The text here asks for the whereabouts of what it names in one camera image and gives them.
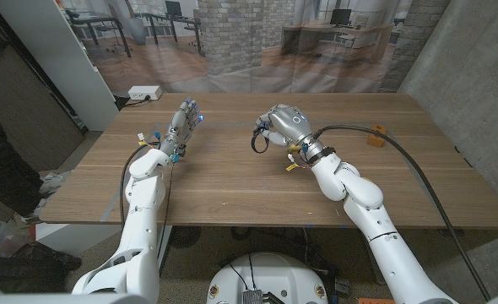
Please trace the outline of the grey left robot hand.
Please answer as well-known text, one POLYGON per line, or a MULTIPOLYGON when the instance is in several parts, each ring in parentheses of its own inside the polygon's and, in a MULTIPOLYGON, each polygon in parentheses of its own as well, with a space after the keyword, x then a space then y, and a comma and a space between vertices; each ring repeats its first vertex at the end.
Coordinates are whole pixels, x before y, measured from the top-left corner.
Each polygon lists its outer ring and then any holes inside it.
POLYGON ((192 136, 194 128, 203 120, 198 109, 198 103, 187 97, 174 113, 165 136, 160 140, 160 164, 168 166, 176 162, 179 157, 184 157, 187 143, 192 136))

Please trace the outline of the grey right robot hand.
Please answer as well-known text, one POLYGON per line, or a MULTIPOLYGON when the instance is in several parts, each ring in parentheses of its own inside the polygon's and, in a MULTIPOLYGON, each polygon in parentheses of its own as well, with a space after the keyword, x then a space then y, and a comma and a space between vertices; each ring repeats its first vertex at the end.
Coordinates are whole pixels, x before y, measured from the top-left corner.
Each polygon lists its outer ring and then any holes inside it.
POLYGON ((307 116, 295 106, 273 106, 256 120, 253 133, 278 146, 300 146, 302 158, 307 162, 325 150, 324 144, 312 137, 307 116))

